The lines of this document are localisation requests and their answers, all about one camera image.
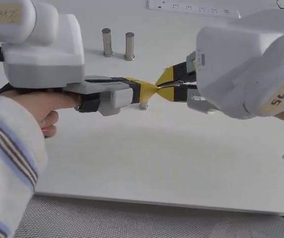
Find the metal cylinder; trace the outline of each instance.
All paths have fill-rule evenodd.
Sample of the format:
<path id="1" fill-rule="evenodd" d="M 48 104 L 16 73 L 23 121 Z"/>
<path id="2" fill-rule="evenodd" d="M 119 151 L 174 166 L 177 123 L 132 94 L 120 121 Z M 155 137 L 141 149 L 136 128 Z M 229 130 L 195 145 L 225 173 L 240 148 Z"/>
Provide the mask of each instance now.
<path id="1" fill-rule="evenodd" d="M 140 110 L 143 110 L 143 111 L 148 109 L 148 101 L 140 103 L 139 108 L 140 108 Z"/>
<path id="2" fill-rule="evenodd" d="M 127 61 L 134 60 L 134 33 L 128 32 L 126 34 L 126 53 L 124 59 Z"/>
<path id="3" fill-rule="evenodd" d="M 103 55 L 105 57 L 111 57 L 113 55 L 112 42 L 111 42 L 111 30 L 104 28 L 102 30 L 102 41 L 103 41 Z"/>

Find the gray carpet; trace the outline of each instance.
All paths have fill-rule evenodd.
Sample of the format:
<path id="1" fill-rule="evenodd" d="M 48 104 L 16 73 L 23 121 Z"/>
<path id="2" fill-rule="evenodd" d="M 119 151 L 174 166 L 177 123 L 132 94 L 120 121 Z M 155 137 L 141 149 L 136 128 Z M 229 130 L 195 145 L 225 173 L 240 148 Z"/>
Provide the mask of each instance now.
<path id="1" fill-rule="evenodd" d="M 284 218 L 35 196 L 15 238 L 284 238 Z"/>

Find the screw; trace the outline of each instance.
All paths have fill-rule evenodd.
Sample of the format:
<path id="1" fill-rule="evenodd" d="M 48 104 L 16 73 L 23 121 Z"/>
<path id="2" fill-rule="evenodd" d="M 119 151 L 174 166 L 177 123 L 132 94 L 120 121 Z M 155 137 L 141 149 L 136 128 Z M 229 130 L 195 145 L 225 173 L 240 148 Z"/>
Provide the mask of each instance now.
<path id="1" fill-rule="evenodd" d="M 148 109 L 148 101 L 140 103 L 139 108 L 142 111 L 147 110 Z"/>

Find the yellow tape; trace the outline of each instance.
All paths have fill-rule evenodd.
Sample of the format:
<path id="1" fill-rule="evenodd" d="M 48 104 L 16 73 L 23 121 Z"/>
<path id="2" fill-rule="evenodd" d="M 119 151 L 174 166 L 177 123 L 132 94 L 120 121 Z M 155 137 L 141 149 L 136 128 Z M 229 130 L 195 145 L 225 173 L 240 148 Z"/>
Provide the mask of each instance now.
<path id="1" fill-rule="evenodd" d="M 139 103 L 148 101 L 155 93 L 157 93 L 157 86 L 155 86 L 154 84 L 147 83 L 134 78 L 126 78 L 126 79 L 140 84 L 141 88 L 140 88 Z"/>
<path id="2" fill-rule="evenodd" d="M 21 24 L 22 4 L 0 3 L 0 24 Z"/>
<path id="3" fill-rule="evenodd" d="M 260 109 L 262 114 L 276 115 L 284 111 L 284 85 Z"/>
<path id="4" fill-rule="evenodd" d="M 171 82 L 173 81 L 173 66 L 171 66 L 170 68 L 167 68 L 164 73 L 161 75 L 161 77 L 158 79 L 158 81 L 156 82 L 156 86 L 160 85 L 162 83 L 167 83 L 167 82 Z"/>

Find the label sticker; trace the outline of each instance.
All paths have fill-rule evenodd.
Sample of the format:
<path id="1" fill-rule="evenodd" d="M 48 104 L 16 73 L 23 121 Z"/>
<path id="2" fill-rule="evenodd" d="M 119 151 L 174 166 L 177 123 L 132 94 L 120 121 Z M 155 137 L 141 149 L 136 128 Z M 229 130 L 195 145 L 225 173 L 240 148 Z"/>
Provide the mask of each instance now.
<path id="1" fill-rule="evenodd" d="M 21 24 L 22 4 L 0 3 L 0 24 Z"/>
<path id="2" fill-rule="evenodd" d="M 284 85 L 260 109 L 263 115 L 276 115 L 284 111 Z"/>

